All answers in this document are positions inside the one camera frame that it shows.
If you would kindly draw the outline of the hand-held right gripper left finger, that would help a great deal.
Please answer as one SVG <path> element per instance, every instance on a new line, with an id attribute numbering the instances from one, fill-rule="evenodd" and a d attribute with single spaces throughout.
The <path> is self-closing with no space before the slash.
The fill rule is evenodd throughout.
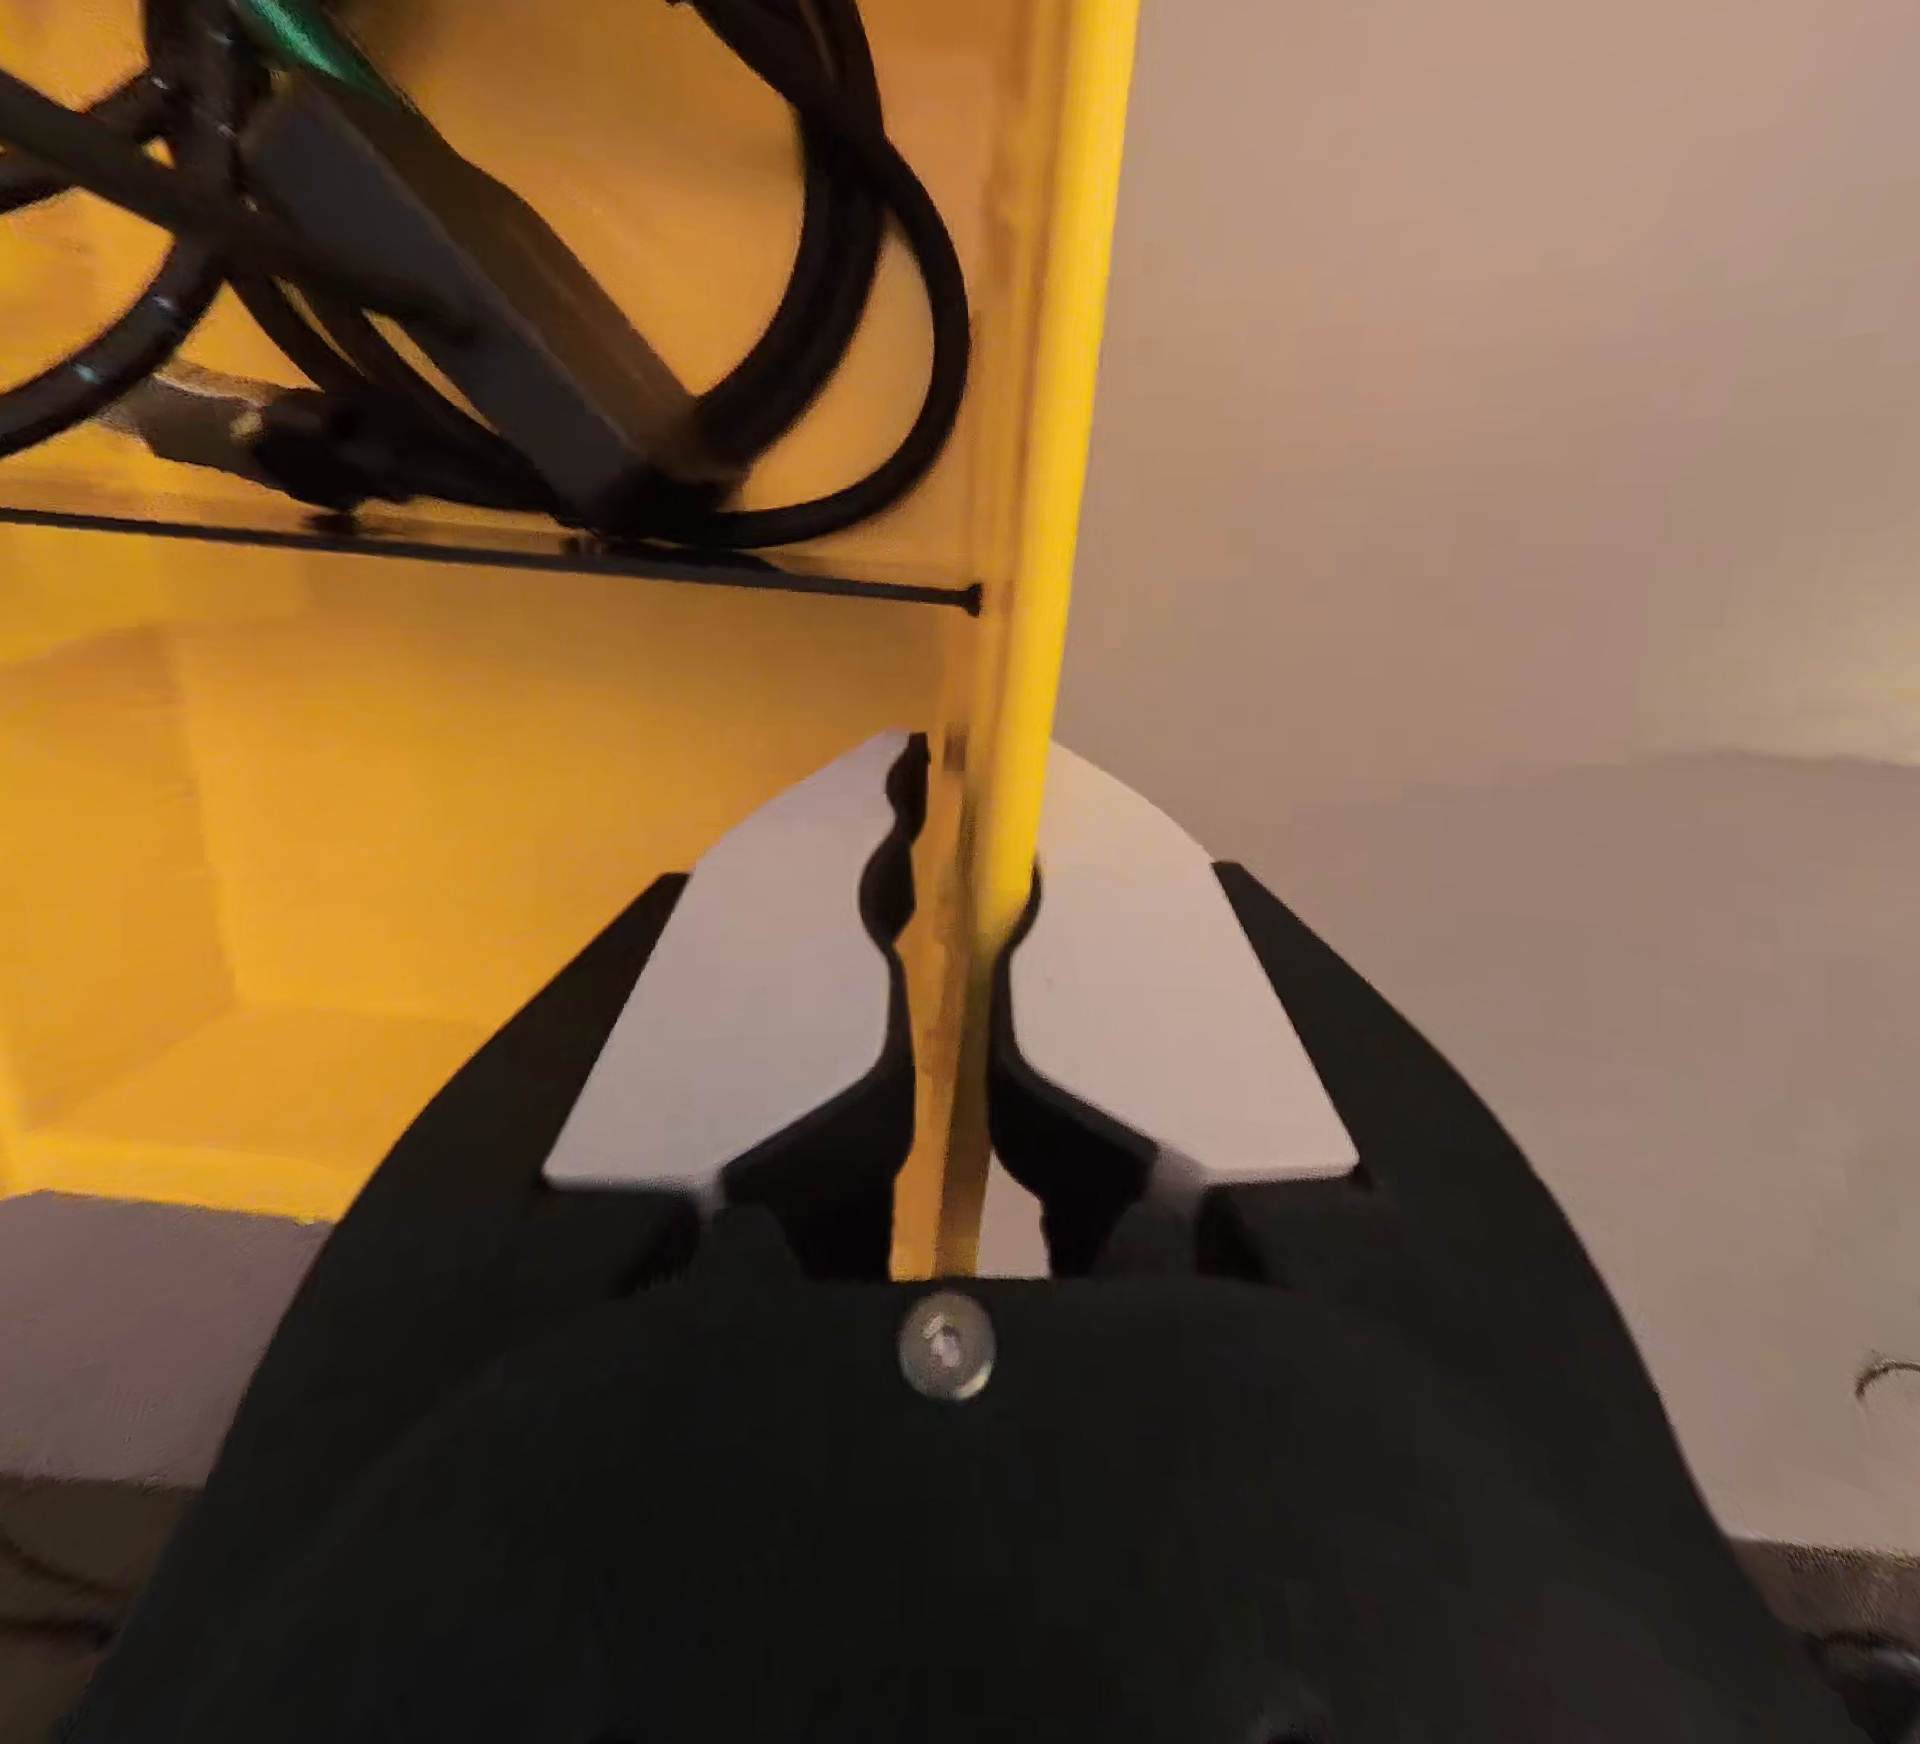
<path id="1" fill-rule="evenodd" d="M 545 1184 L 767 1212 L 809 1278 L 888 1278 L 916 1138 L 903 937 L 927 742 L 880 732 L 722 834 L 685 875 Z"/>

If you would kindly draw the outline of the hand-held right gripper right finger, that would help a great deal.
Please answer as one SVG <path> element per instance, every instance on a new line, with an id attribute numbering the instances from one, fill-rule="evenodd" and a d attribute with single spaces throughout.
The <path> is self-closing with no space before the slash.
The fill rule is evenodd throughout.
<path id="1" fill-rule="evenodd" d="M 992 974 L 986 1108 L 1048 1278 L 1093 1274 L 1139 1205 L 1194 1232 L 1231 1189 L 1361 1171 L 1214 854 L 1060 745 Z"/>

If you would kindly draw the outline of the yellow plastic bin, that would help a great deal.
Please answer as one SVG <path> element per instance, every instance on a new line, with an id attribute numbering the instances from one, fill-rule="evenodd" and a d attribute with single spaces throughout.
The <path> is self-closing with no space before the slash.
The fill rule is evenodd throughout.
<path id="1" fill-rule="evenodd" d="M 694 386 L 772 314 L 797 145 L 659 0 L 364 0 L 375 60 Z M 426 1078 L 710 840 L 923 732 L 906 1278 L 983 1257 L 989 954 L 1038 854 L 1139 0 L 857 0 L 968 288 L 956 436 L 787 591 L 3 527 L 3 1195 L 329 1219 Z M 294 524 L 104 425 L 3 506 Z"/>

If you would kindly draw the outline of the dark grey USB hub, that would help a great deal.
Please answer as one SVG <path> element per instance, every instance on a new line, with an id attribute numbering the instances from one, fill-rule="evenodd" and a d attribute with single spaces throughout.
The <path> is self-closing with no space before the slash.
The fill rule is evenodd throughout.
<path id="1" fill-rule="evenodd" d="M 562 237 L 404 105 L 232 53 L 87 109 L 3 80 L 3 210 L 152 176 L 169 250 L 93 344 L 3 393 L 3 457 L 104 413 L 348 516 L 450 503 L 593 533 L 702 523 L 743 468 Z"/>

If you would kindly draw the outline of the black bin divider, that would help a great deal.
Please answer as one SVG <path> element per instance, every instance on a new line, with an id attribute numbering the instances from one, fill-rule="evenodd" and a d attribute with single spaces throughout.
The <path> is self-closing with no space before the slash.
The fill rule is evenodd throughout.
<path id="1" fill-rule="evenodd" d="M 440 527 L 433 533 L 378 533 L 345 516 L 309 514 L 294 524 L 221 524 L 150 516 L 104 516 L 93 511 L 3 508 L 3 527 L 147 536 L 218 549 L 299 550 L 309 557 L 365 557 L 433 563 L 447 569 L 499 569 L 597 581 L 643 581 L 662 586 L 787 591 L 880 606 L 953 608 L 981 617 L 986 586 L 932 586 L 885 578 L 821 573 L 774 566 L 767 557 L 698 555 L 655 544 L 607 544 L 578 533 L 531 540 L 485 540 L 480 530 Z"/>

